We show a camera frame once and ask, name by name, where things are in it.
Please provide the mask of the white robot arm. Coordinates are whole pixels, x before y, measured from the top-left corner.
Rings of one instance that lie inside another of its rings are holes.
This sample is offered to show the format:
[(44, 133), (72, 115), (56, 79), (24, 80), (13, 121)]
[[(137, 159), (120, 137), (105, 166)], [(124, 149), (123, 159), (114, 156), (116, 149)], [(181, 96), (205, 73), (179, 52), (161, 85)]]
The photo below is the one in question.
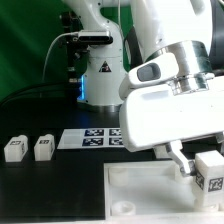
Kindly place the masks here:
[(224, 77), (211, 59), (217, 0), (63, 0), (88, 49), (79, 104), (116, 110), (126, 149), (163, 146), (183, 175), (194, 173), (185, 141), (224, 133)]

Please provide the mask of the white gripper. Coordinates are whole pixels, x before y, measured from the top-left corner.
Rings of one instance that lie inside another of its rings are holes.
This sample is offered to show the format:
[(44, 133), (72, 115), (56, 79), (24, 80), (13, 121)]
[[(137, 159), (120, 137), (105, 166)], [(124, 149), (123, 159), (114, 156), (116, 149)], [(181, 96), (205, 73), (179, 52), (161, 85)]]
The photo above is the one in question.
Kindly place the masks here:
[(119, 113), (123, 145), (131, 152), (166, 144), (183, 177), (194, 176), (195, 163), (181, 152), (182, 141), (224, 132), (224, 76), (209, 89), (173, 95), (166, 84), (132, 91)]

